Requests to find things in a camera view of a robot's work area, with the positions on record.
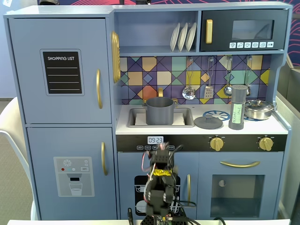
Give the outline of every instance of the light blue cabinet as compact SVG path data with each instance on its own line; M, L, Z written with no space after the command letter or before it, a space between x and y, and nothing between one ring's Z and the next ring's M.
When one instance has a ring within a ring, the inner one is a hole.
M27 124L112 122L105 19L10 19L9 26Z
M111 128L27 131L42 220L117 219Z
M174 160L178 166L180 181L177 181L177 195L181 200L188 200L188 175L190 176L191 201L197 201L198 183L198 154L181 152L176 153ZM118 153L119 190L121 219L127 219L127 209L133 210L134 219L144 219L146 202L143 200L143 191L148 176L142 171L143 153ZM149 166L148 157L145 157L144 167ZM178 212L179 206L174 203L171 209ZM186 208L188 217L196 218L196 208Z
M200 152L197 219L273 219L282 160L283 152Z

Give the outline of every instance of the microwave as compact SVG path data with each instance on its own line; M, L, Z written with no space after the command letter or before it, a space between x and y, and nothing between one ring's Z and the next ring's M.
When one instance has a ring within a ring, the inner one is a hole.
M200 51L283 49L287 20L284 9L202 11Z

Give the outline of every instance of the geometric tile backsplash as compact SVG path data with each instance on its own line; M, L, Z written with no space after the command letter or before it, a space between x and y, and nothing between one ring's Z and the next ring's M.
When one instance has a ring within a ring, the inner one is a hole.
M230 84L244 84L246 57L246 55L232 57ZM211 77L214 97L210 99L204 99L204 89L209 84L208 56L192 57L192 65L189 65L187 58L168 56L121 58L122 103L141 105L143 100L156 97L158 88L162 87L164 96L177 98L179 104L230 104L231 98L223 92L227 82L227 56L214 56L214 74ZM265 100L270 60L271 55L252 56L252 68L249 68L250 64L247 65L251 90L251 95L247 99ZM186 100L182 96L182 90L188 85L187 73L192 73L191 86L196 90L196 97L193 100Z

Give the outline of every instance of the gray pot lid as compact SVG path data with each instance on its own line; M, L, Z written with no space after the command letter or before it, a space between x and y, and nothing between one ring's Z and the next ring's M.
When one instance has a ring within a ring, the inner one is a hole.
M217 129L223 125L222 120L212 115L198 117L194 120L194 123L197 127L203 129Z

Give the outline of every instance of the yellow tape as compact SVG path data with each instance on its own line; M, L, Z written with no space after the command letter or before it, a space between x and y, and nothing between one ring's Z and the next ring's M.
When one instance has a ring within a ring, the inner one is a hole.
M154 176L170 176L171 174L167 170L155 169L153 172Z

